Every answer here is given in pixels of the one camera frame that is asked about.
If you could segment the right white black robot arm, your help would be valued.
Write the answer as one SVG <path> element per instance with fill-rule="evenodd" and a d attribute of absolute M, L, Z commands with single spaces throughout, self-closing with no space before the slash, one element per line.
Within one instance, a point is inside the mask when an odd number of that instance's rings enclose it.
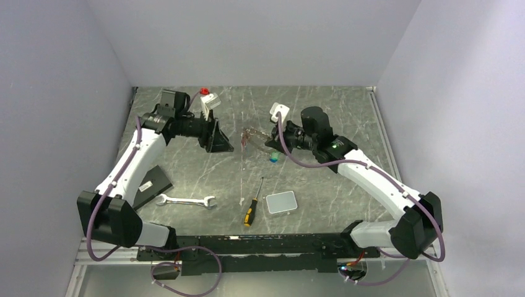
<path fill-rule="evenodd" d="M 274 103 L 275 127 L 265 145 L 285 154 L 304 168 L 329 168 L 364 189 L 392 219 L 356 221 L 341 240 L 344 254 L 355 257 L 365 248 L 393 248 L 401 257 L 445 259 L 440 198 L 405 185 L 368 158 L 351 140 L 334 133 L 328 115 L 318 106 L 301 112 L 301 125 L 286 119 L 289 107 Z"/>

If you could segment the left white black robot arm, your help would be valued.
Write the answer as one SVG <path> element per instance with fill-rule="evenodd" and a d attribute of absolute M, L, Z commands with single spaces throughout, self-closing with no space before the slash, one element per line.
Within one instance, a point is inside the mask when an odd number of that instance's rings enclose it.
<path fill-rule="evenodd" d="M 151 164 L 175 137 L 194 137 L 207 153 L 233 151 L 213 114 L 219 96 L 202 88 L 198 101 L 201 113 L 196 116 L 189 110 L 189 94 L 163 90 L 154 110 L 136 118 L 136 130 L 115 167 L 96 189 L 82 191 L 77 198 L 87 239 L 126 248 L 153 246 L 163 260 L 176 255 L 175 229 L 145 222 L 132 206 Z"/>

